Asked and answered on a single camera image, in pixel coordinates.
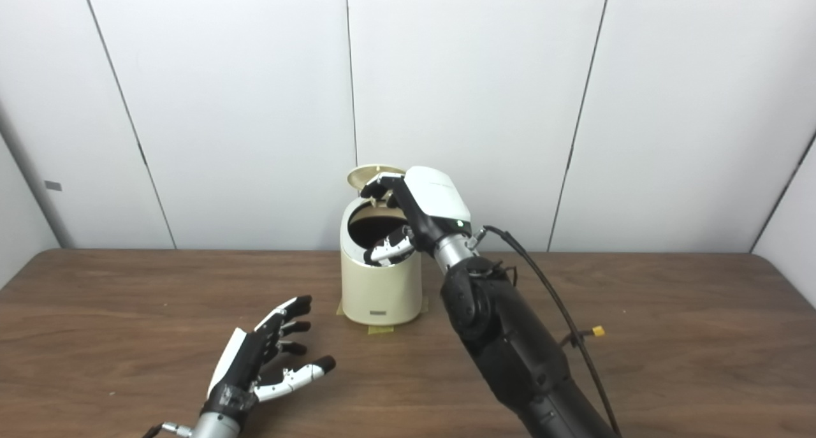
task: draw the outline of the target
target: robotic arm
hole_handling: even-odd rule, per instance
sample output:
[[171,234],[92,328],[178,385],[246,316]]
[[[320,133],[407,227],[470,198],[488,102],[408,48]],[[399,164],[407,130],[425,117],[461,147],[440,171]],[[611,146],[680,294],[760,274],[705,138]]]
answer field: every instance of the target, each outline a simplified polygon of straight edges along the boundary
[[281,338],[309,330],[309,322],[291,320],[308,314],[311,302],[311,296],[289,299],[269,312],[252,332],[235,328],[215,366],[195,428],[163,423],[148,430],[145,438],[162,430],[181,438],[236,438],[258,403],[283,397],[332,371],[335,359],[324,356],[297,370],[262,373],[282,352],[306,353],[304,345]]
[[[470,212],[451,179],[413,167],[380,173],[361,197],[399,207],[411,245],[431,255],[445,274],[441,298],[460,337],[496,399],[518,415],[535,438],[617,438],[575,384],[566,355],[507,277],[479,256],[486,233],[472,236]],[[400,232],[367,252],[369,263],[405,254]]]

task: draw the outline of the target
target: trash can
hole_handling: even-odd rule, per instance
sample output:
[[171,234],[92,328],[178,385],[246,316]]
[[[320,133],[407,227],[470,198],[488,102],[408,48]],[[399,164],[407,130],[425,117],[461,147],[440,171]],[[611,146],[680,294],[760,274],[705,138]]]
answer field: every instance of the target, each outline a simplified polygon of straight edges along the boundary
[[[388,165],[363,165],[349,173],[349,184],[361,190],[380,172],[402,173]],[[388,208],[385,199],[352,201],[340,221],[340,269],[343,313],[364,325],[398,325],[422,309],[420,254],[389,266],[365,264],[363,253],[400,226],[408,224],[399,208]]]

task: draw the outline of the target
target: white backdrop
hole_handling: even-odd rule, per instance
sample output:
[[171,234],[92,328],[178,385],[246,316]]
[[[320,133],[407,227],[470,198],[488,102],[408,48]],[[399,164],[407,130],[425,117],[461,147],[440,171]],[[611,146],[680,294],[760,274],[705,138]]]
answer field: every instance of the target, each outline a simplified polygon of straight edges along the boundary
[[336,249],[345,0],[91,0],[184,249]]
[[79,247],[333,249],[378,161],[533,250],[747,252],[816,129],[813,0],[609,0],[573,149],[604,0],[90,2],[159,198],[88,3],[0,0],[0,115]]
[[358,159],[440,168],[547,249],[603,3],[349,0]]
[[173,246],[127,117],[85,0],[0,0],[0,122],[66,246]]
[[747,252],[816,130],[812,0],[609,0],[553,250]]

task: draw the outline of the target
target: wire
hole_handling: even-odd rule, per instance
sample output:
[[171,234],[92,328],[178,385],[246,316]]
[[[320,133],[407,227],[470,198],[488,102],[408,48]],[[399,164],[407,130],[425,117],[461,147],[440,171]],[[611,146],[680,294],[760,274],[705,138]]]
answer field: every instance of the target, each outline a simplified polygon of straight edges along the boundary
[[161,432],[161,424],[152,426],[142,438],[154,438],[154,436],[158,435],[158,432]]
[[601,403],[604,404],[606,415],[607,417],[609,417],[609,425],[612,427],[612,430],[614,430],[618,436],[621,436],[620,427],[618,427],[618,421],[615,420],[615,413],[612,411],[612,404],[609,403],[609,397],[606,396],[606,389],[604,389],[604,385],[601,382],[601,377],[598,375],[598,370],[595,368],[595,363],[592,363],[592,357],[589,356],[589,351],[587,350],[586,345],[584,345],[583,343],[581,332],[578,330],[578,327],[575,326],[575,322],[573,321],[572,316],[569,315],[569,311],[566,309],[566,306],[564,305],[562,299],[560,299],[560,296],[558,295],[558,292],[556,291],[555,287],[553,287],[553,284],[551,284],[550,281],[547,279],[547,276],[545,276],[544,273],[541,272],[539,265],[537,265],[536,262],[533,261],[533,258],[530,257],[527,250],[525,250],[524,247],[522,247],[521,244],[518,243],[518,240],[516,240],[510,234],[510,232],[502,231],[501,229],[498,229],[495,226],[484,226],[484,229],[492,232],[493,234],[498,235],[507,245],[510,245],[510,247],[516,250],[516,252],[519,255],[521,255],[521,257],[524,258],[525,261],[527,261],[527,264],[529,264],[530,267],[533,268],[535,274],[539,276],[541,283],[544,284],[544,287],[550,293],[550,296],[553,297],[553,301],[560,310],[560,313],[562,313],[562,315],[564,316],[566,324],[569,326],[569,333],[572,335],[572,337],[574,337],[576,344],[579,350],[581,351],[583,360],[586,362],[586,367],[589,369],[589,374],[592,375],[592,380],[595,383],[595,387],[598,389],[598,395],[601,398]]

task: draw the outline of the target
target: trash can lid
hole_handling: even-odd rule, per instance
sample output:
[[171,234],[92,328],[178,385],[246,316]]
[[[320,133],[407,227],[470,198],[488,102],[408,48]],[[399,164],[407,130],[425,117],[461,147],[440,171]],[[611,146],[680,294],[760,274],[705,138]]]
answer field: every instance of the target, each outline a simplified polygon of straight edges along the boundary
[[349,172],[349,185],[359,191],[365,186],[365,183],[376,177],[377,173],[380,172],[393,172],[405,175],[405,170],[401,168],[391,167],[385,164],[366,164]]

